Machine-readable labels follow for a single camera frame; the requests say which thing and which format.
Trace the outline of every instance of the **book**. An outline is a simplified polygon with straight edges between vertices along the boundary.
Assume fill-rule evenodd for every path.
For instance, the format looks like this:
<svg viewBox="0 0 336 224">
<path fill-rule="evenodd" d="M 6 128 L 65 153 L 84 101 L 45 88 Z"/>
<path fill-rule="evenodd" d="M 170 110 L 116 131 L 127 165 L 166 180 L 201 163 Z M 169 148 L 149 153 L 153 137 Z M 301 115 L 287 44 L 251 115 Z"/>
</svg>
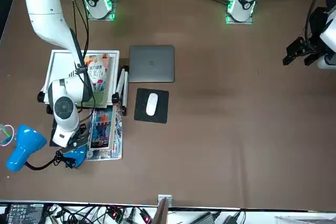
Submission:
<svg viewBox="0 0 336 224">
<path fill-rule="evenodd" d="M 95 109 L 91 117 L 87 160 L 122 158 L 122 122 L 119 104 Z"/>
<path fill-rule="evenodd" d="M 88 74 L 93 84 L 93 96 L 96 108 L 106 108 L 109 85 L 112 73 L 113 59 L 109 54 L 86 55 L 84 63 L 88 66 Z M 91 98 L 84 102 L 84 107 L 93 107 L 95 101 Z"/>
</svg>

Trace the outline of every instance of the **lamp head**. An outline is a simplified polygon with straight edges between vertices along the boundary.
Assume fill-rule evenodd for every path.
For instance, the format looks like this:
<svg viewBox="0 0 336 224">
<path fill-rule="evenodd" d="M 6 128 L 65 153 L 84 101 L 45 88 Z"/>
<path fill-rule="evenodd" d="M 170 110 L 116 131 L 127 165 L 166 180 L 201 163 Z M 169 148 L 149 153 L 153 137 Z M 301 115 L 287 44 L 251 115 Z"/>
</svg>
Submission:
<svg viewBox="0 0 336 224">
<path fill-rule="evenodd" d="M 7 160 L 7 168 L 17 172 L 25 165 L 29 156 L 41 149 L 47 140 L 34 129 L 21 124 L 16 133 L 16 147 Z"/>
</svg>

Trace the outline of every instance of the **blue desk lamp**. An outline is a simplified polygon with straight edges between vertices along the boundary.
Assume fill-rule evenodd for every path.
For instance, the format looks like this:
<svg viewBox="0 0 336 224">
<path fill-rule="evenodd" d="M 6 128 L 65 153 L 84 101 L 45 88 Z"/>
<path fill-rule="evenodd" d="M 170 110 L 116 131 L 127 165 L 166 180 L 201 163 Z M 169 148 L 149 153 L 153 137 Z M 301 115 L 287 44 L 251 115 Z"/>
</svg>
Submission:
<svg viewBox="0 0 336 224">
<path fill-rule="evenodd" d="M 32 153 L 45 146 L 46 138 L 34 129 L 21 124 L 16 133 L 16 141 L 17 145 L 7 160 L 7 168 L 12 172 L 21 170 L 24 165 L 32 170 L 42 170 L 51 164 L 58 165 L 61 161 L 65 162 L 67 167 L 76 168 L 82 164 L 86 156 L 86 145 L 84 145 L 65 155 L 57 151 L 54 159 L 46 165 L 34 167 L 27 163 L 27 160 Z"/>
</svg>

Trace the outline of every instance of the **blue object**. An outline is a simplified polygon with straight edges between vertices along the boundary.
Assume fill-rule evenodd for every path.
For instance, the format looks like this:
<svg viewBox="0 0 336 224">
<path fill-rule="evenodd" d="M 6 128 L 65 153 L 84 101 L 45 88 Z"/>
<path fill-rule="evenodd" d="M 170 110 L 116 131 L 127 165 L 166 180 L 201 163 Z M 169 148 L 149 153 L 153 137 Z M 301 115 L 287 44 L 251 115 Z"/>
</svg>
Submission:
<svg viewBox="0 0 336 224">
<path fill-rule="evenodd" d="M 21 170 L 29 156 L 41 149 L 47 140 L 34 129 L 21 124 L 16 133 L 16 147 L 7 160 L 7 168 L 12 172 Z"/>
<path fill-rule="evenodd" d="M 63 155 L 64 157 L 71 157 L 76 160 L 76 164 L 73 168 L 77 168 L 80 166 L 86 157 L 86 145 L 83 145 L 77 149 L 74 149 L 66 154 Z"/>
</svg>

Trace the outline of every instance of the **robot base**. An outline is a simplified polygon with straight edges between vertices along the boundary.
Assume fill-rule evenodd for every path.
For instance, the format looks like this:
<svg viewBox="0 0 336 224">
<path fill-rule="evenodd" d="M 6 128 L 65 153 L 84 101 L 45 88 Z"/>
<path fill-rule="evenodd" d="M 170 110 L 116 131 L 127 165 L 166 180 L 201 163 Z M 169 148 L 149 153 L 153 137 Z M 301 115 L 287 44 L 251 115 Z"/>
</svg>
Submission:
<svg viewBox="0 0 336 224">
<path fill-rule="evenodd" d="M 238 22 L 234 20 L 231 15 L 227 12 L 225 12 L 225 23 L 226 24 L 243 24 L 243 25 L 252 25 L 253 24 L 253 19 L 252 16 L 250 16 L 247 20 L 244 22 Z"/>
<path fill-rule="evenodd" d="M 113 21 L 115 18 L 115 11 L 116 11 L 116 1 L 117 0 L 107 0 L 106 1 L 106 5 L 109 6 L 109 8 L 111 8 L 111 11 L 108 13 L 108 15 L 106 15 L 104 18 L 101 19 L 96 19 L 94 18 L 90 12 L 86 9 L 86 12 L 88 14 L 88 19 L 89 20 L 108 20 L 108 21 Z"/>
</svg>

